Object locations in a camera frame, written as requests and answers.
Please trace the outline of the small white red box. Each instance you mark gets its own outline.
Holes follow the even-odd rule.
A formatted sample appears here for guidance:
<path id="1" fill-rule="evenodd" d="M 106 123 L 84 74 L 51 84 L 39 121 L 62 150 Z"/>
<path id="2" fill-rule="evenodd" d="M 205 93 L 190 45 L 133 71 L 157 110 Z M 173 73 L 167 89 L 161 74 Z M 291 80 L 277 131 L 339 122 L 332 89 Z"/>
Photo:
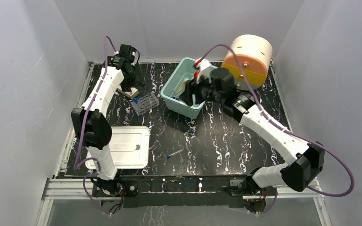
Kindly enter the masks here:
<path id="1" fill-rule="evenodd" d="M 131 88 L 131 91 L 123 91 L 120 86 L 118 86 L 117 91 L 129 99 L 134 99 L 139 95 L 139 91 L 136 88 Z"/>

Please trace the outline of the clear test tube rack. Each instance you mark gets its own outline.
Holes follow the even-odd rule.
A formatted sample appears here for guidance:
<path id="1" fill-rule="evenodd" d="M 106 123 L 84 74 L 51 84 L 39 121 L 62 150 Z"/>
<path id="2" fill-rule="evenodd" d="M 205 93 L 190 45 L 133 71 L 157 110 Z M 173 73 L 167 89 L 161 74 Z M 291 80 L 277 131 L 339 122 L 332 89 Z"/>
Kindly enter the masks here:
<path id="1" fill-rule="evenodd" d="M 150 111 L 159 106 L 159 101 L 153 92 L 146 94 L 143 97 L 136 96 L 131 105 L 138 116 Z"/>

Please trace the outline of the tan rubber tubing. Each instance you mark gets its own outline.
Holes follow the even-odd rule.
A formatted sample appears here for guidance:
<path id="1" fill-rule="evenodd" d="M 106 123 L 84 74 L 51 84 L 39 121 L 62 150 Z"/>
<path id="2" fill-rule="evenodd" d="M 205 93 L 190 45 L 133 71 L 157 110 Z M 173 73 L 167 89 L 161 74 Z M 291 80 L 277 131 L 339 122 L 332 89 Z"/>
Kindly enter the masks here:
<path id="1" fill-rule="evenodd" d="M 186 82 L 183 82 L 183 83 L 181 83 L 179 86 L 178 86 L 178 88 L 177 88 L 177 92 L 176 92 L 176 96 L 179 96 L 179 95 L 181 95 L 183 92 L 184 92 L 184 90 L 185 90 L 185 85 L 186 85 Z"/>

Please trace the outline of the white bin lid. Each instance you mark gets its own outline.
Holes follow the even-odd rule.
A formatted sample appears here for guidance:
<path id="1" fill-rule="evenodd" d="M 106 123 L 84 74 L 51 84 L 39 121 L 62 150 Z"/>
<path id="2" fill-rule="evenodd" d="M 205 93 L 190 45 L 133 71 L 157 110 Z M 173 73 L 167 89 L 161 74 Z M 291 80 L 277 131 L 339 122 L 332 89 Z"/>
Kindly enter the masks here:
<path id="1" fill-rule="evenodd" d="M 146 126 L 116 126 L 97 134 L 87 132 L 83 143 L 104 171 L 142 169 L 148 164 L 149 139 Z"/>

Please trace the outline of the blue-cap test tube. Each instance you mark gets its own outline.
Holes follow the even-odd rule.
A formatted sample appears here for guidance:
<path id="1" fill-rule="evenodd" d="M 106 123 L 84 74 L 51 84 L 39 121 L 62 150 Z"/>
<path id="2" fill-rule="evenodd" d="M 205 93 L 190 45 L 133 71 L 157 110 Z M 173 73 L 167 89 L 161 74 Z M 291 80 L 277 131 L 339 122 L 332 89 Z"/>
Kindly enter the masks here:
<path id="1" fill-rule="evenodd" d="M 173 157 L 174 155 L 180 154 L 182 152 L 183 152 L 183 149 L 180 149 L 178 151 L 168 154 L 166 157 L 167 157 L 167 159 L 169 159 L 169 158 Z"/>

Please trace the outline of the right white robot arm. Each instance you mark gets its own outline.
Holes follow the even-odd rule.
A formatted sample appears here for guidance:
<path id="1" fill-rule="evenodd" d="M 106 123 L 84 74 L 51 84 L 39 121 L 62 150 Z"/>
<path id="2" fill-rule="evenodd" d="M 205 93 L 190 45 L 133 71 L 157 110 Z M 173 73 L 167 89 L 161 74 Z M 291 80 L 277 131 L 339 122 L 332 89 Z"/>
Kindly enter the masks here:
<path id="1" fill-rule="evenodd" d="M 210 75 L 210 79 L 187 80 L 179 99 L 188 106 L 204 101 L 218 103 L 224 113 L 253 130 L 285 161 L 271 167 L 256 168 L 244 181 L 229 185 L 224 190 L 232 195 L 237 191 L 258 195 L 269 186 L 288 186 L 297 192 L 305 190 L 322 171 L 324 150 L 289 135 L 282 124 L 267 115 L 265 110 L 259 110 L 251 94 L 237 89 L 227 69 L 213 69 Z"/>

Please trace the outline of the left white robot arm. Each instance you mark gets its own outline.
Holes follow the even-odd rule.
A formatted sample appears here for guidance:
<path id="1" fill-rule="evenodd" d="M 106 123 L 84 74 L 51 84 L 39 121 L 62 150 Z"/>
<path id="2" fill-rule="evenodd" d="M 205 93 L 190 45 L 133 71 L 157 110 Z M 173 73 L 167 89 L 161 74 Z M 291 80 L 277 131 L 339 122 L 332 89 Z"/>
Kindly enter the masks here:
<path id="1" fill-rule="evenodd" d="M 71 112 L 75 135 L 79 139 L 74 169 L 85 163 L 81 152 L 86 147 L 90 160 L 96 166 L 92 182 L 110 196 L 116 196 L 122 190 L 122 183 L 115 179 L 118 168 L 109 148 L 112 128 L 106 119 L 107 109 L 117 89 L 125 93 L 141 91 L 145 80 L 139 65 L 140 52 L 135 47 L 122 44 L 113 56 L 105 58 L 99 80 L 90 96 L 82 106 Z"/>

